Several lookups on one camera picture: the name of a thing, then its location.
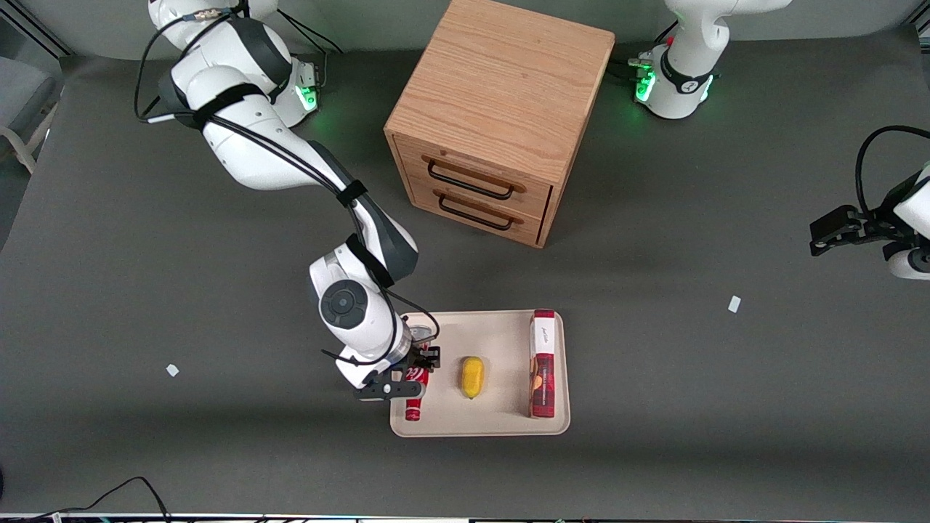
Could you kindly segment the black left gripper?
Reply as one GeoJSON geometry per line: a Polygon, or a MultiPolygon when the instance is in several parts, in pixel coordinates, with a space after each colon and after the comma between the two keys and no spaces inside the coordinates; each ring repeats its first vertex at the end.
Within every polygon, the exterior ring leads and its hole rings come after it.
{"type": "Polygon", "coordinates": [[[833,248],[903,241],[903,225],[893,211],[858,211],[837,206],[811,223],[809,250],[820,257],[833,248]]]}

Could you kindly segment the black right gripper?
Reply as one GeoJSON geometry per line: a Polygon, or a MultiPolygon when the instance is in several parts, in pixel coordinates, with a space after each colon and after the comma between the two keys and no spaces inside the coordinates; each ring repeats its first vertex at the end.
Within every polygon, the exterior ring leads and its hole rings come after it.
{"type": "Polygon", "coordinates": [[[441,368],[441,348],[438,346],[413,346],[405,359],[392,366],[393,376],[421,376],[441,368]]]}

